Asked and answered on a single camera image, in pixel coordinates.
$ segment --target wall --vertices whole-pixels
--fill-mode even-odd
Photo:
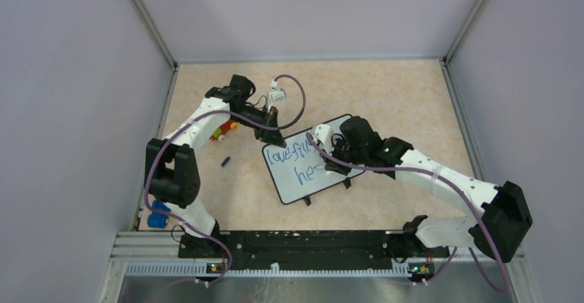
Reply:
[[[546,302],[579,302],[584,280],[582,3],[490,0],[452,64],[489,178],[526,194]]]
[[[177,62],[440,57],[475,0],[143,0]]]
[[[94,302],[169,67],[129,0],[0,0],[2,302]]]

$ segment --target black whiteboard border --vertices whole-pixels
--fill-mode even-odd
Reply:
[[[349,118],[350,118],[350,117],[353,117],[353,115],[351,115],[351,114],[344,114],[344,115],[341,115],[341,116],[337,116],[337,117],[335,117],[335,118],[333,118],[333,119],[329,119],[328,121],[326,121],[326,122],[323,122],[323,123],[320,123],[320,124],[327,124],[327,123],[329,123],[329,122],[336,121],[337,119],[339,119],[339,118],[341,118],[341,117],[345,117],[345,116],[349,116]],[[294,133],[294,134],[291,134],[291,135],[289,135],[289,136],[285,137],[285,138],[284,138],[284,140],[286,140],[287,138],[291,138],[291,137],[293,137],[293,136],[297,136],[298,134],[305,133],[306,131],[310,131],[311,129],[312,129],[312,127],[309,127],[308,129],[303,129],[302,131],[300,131],[300,132],[298,132],[298,133]],[[327,187],[325,187],[325,188],[323,188],[323,189],[319,189],[319,190],[317,190],[317,191],[315,191],[315,192],[313,192],[313,193],[311,193],[311,194],[309,194],[309,195],[307,195],[307,196],[305,196],[305,197],[299,198],[299,199],[297,199],[297,200],[294,200],[294,201],[291,201],[291,202],[288,202],[288,203],[284,203],[284,201],[282,201],[282,197],[280,196],[280,191],[278,190],[278,186],[275,184],[275,180],[274,180],[274,178],[273,178],[273,176],[272,176],[272,171],[270,170],[270,166],[268,165],[268,160],[266,159],[266,154],[264,154],[264,149],[266,149],[266,147],[268,147],[268,146],[270,146],[270,144],[266,144],[266,145],[264,145],[264,147],[262,147],[262,157],[263,157],[263,159],[264,159],[264,162],[266,163],[266,167],[268,168],[268,172],[270,173],[270,177],[272,178],[272,182],[273,182],[273,184],[274,184],[275,191],[278,193],[278,198],[280,199],[280,203],[282,203],[283,205],[291,205],[291,204],[292,204],[292,203],[294,203],[294,202],[298,202],[298,201],[300,201],[300,200],[302,200],[302,199],[304,199],[304,198],[308,198],[308,197],[310,197],[310,196],[312,196],[312,195],[314,195],[314,194],[316,194],[316,193],[318,193],[318,192],[324,191],[325,189],[329,189],[329,188],[331,188],[332,186],[336,186],[336,185],[338,185],[338,184],[342,183],[342,181],[339,181],[339,182],[337,182],[336,184],[332,184],[331,186],[327,186]],[[350,178],[350,179],[356,178],[356,177],[358,177],[358,176],[361,176],[361,175],[362,175],[364,172],[365,172],[365,171],[363,170],[363,172],[361,172],[360,174],[356,174],[356,175],[354,175],[353,177],[347,177],[347,178]]]

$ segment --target gray floor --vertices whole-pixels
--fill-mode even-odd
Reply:
[[[487,271],[495,283],[501,283],[494,263],[488,265]],[[177,278],[126,277],[118,302],[144,302],[174,280]],[[473,263],[453,263],[427,287],[393,284],[388,278],[228,278],[209,289],[183,282],[156,294],[149,302],[481,303],[514,302],[514,297],[493,291]]]

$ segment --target beige tabletop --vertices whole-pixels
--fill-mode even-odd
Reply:
[[[229,84],[231,76],[246,76],[258,89],[255,102],[279,74],[291,74],[306,91],[306,111],[284,136],[349,113],[369,121],[382,138],[396,136],[428,157],[472,175],[460,128],[439,62],[330,61],[181,65],[164,135],[172,132],[199,106],[213,86]],[[279,125],[291,121],[302,105],[293,81],[279,86],[288,98],[276,104]],[[201,177],[198,195],[225,230],[401,229],[418,215],[462,216],[462,213],[418,187],[387,176],[365,173],[353,186],[326,189],[283,205],[262,156],[263,143],[253,130],[239,126],[222,142],[209,141],[196,155]],[[231,160],[225,167],[221,162]],[[140,229],[148,229],[145,219]]]

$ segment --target blue object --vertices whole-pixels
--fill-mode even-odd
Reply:
[[[231,157],[228,157],[223,161],[223,163],[221,163],[221,167],[225,167],[225,165],[227,164],[227,162],[229,162],[229,160],[231,160]]]
[[[166,212],[170,211],[170,209],[159,200],[155,200],[152,203],[152,209],[163,210]],[[148,216],[147,224],[149,227],[156,227],[158,229],[164,229],[166,227],[166,224],[168,224],[168,216],[163,215],[161,213],[153,212],[150,214],[150,216]]]

